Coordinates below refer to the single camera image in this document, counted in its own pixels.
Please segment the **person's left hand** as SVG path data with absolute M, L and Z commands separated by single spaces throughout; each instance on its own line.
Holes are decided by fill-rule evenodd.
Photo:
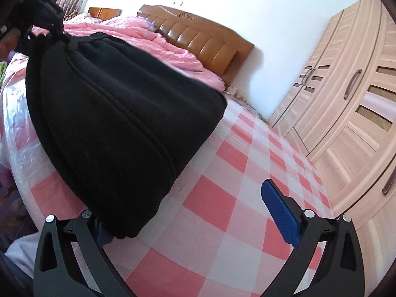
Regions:
M 0 43 L 0 62 L 6 61 L 9 54 L 13 52 L 18 45 L 18 36 L 9 35 L 4 38 Z

